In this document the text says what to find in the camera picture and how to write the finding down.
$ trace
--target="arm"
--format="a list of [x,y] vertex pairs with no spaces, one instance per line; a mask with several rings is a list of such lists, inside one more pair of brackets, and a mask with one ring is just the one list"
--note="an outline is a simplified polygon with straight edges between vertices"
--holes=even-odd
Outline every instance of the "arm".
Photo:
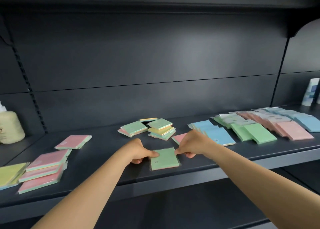
[[190,131],[176,154],[203,154],[214,160],[241,191],[278,228],[319,228],[320,196],[201,133]]
[[134,139],[114,153],[96,172],[52,208],[32,229],[94,228],[124,168],[159,154]]

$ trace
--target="hand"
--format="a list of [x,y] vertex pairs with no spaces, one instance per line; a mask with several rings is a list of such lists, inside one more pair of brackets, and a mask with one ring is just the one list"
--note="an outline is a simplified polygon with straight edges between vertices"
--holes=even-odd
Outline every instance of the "hand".
[[180,146],[175,150],[175,154],[185,154],[187,158],[193,158],[196,154],[204,154],[208,146],[216,144],[196,130],[189,131],[180,142]]
[[158,157],[159,153],[147,150],[143,147],[142,142],[139,138],[133,139],[132,141],[125,144],[119,149],[120,152],[130,156],[130,161],[135,164],[142,162],[145,157]]

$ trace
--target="person's right hand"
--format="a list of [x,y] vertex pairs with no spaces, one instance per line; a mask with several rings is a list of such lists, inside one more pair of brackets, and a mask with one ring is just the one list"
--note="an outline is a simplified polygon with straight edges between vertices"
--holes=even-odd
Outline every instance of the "person's right hand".
[[175,154],[185,154],[187,158],[193,158],[196,154],[204,154],[208,146],[216,144],[196,130],[189,131],[180,142],[180,146],[175,150]]

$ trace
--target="bottle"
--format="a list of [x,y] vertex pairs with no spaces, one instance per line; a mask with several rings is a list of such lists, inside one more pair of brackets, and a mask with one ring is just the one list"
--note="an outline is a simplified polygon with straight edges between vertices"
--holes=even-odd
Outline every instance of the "bottle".
[[0,142],[11,144],[21,141],[25,136],[17,114],[7,111],[0,102]]
[[318,83],[319,83],[319,78],[310,79],[309,86],[306,90],[306,93],[305,93],[303,100],[302,100],[302,103],[301,103],[302,105],[311,106],[311,104],[313,102],[314,94],[315,94],[317,86],[318,86]]

